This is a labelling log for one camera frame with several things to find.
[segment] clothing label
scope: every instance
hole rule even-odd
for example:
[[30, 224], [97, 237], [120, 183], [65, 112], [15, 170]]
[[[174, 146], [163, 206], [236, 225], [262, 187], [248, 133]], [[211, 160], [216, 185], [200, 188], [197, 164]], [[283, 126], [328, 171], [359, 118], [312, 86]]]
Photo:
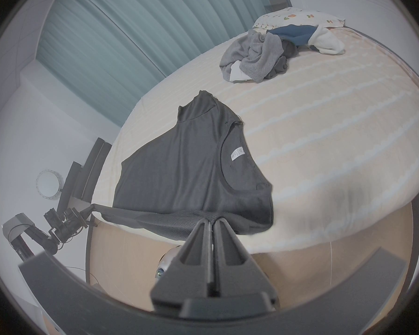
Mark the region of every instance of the clothing label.
[[234, 152], [231, 153], [231, 161], [234, 161], [238, 156], [244, 155], [243, 147], [237, 148]]

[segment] curtain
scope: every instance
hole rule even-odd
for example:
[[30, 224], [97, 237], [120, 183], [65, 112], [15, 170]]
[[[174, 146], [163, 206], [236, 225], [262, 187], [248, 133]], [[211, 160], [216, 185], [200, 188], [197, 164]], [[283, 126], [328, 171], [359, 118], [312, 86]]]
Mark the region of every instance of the curtain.
[[139, 99], [196, 56], [247, 31], [268, 0], [56, 0], [37, 59], [122, 126]]

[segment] mattress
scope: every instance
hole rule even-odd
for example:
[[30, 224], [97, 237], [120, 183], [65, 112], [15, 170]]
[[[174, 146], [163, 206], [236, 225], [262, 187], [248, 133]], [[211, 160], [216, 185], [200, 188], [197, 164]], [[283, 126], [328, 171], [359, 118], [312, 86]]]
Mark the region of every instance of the mattress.
[[251, 155], [273, 185], [273, 226], [239, 236], [250, 253], [334, 241], [410, 202], [419, 192], [419, 77], [357, 32], [332, 32], [345, 43], [346, 53], [301, 50], [289, 61], [287, 73], [258, 84], [223, 80], [218, 63], [234, 39], [175, 71], [146, 93], [128, 117], [92, 202], [112, 205], [121, 162], [172, 128], [179, 105], [199, 90], [209, 91], [241, 117]]

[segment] floor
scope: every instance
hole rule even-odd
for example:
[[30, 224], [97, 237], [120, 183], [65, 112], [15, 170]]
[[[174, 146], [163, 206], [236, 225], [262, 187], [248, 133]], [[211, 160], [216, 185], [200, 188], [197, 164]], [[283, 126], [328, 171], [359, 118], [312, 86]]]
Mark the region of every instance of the floor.
[[[280, 307], [289, 308], [345, 280], [379, 247], [408, 264], [412, 235], [412, 209], [408, 204], [350, 237], [302, 250], [256, 254], [253, 258], [277, 289]], [[91, 239], [91, 284], [97, 280], [110, 296], [152, 310], [149, 292], [155, 283], [155, 271], [160, 258], [173, 247], [102, 222]], [[374, 323], [394, 306], [404, 279]]]

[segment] round white lamp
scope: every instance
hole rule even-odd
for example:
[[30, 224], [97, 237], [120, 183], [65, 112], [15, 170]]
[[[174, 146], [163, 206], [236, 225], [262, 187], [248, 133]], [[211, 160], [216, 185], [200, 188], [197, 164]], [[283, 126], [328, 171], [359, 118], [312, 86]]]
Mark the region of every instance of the round white lamp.
[[52, 199], [61, 191], [61, 182], [53, 170], [44, 170], [37, 177], [36, 188], [43, 198]]

